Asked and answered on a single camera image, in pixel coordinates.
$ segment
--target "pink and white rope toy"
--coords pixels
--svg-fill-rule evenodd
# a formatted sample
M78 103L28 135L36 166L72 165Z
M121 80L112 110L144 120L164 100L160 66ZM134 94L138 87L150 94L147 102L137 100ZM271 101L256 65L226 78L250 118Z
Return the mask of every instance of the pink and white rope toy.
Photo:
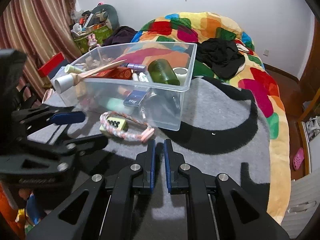
M110 117L111 115L118 115L118 116L124 117L132 122L135 122L135 123L138 123L141 125L145 125L145 126L147 126L147 128L141 134L128 133L123 130L118 130L113 125L110 125L107 122L108 117ZM129 140L129 141L141 141L141 142L145 143L155 132L155 129L152 128L152 126L149 125L148 123L140 122L127 114L122 114L122 113L118 113L115 111L109 111L109 112L103 113L100 116L100 123L102 124L103 128L107 130L108 133L113 134L114 136L123 138L125 140Z

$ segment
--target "baseboard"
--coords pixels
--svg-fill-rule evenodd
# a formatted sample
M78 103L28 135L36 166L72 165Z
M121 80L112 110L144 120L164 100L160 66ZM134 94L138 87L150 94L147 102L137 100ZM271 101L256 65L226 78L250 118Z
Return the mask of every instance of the baseboard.
M271 71L276 72L276 73L278 73L278 74L280 74L280 75L283 75L283 76L285 76L285 77L288 77L288 78L294 80L294 81L297 82L297 83L299 82L299 79L298 79L297 77L295 77L294 75L291 75L290 73L288 73L288 72L286 72L286 71L283 71L283 70L281 70L281 69L279 69L279 68L270 66L270 65L268 65L268 64L265 64L265 63L263 63L263 64L264 64L264 67L265 67L266 70L271 70Z

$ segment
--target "magenta patch on blanket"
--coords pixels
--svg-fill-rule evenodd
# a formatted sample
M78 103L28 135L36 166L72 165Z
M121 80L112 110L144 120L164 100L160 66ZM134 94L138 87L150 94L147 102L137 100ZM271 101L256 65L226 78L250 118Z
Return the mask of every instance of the magenta patch on blanket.
M126 59L127 63L142 64L146 57L166 55L171 52L172 50L170 49L157 49L157 48L140 49L135 52L125 54L117 58L116 61Z
M268 91L261 83L253 79L242 79L238 82L238 87L251 90L258 107L266 118L273 114L273 107L268 97Z
M198 33L185 26L178 26L177 37L184 42L198 42Z

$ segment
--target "stuffed bunny toy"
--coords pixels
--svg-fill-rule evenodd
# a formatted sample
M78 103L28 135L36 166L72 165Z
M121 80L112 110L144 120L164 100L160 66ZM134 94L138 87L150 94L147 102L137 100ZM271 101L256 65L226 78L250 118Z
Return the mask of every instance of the stuffed bunny toy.
M100 44L98 44L98 41L96 40L95 34L88 36L88 45L89 45L89 51L94 49L95 47L100 47Z

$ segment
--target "purple tube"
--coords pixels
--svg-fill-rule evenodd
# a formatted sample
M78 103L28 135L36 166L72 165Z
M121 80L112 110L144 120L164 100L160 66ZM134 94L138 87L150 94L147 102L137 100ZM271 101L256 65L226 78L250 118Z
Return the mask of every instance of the purple tube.
M122 65L122 67L128 67L132 68L134 72L144 72L146 70L147 66L140 65L140 64L134 64L134 63L125 63Z

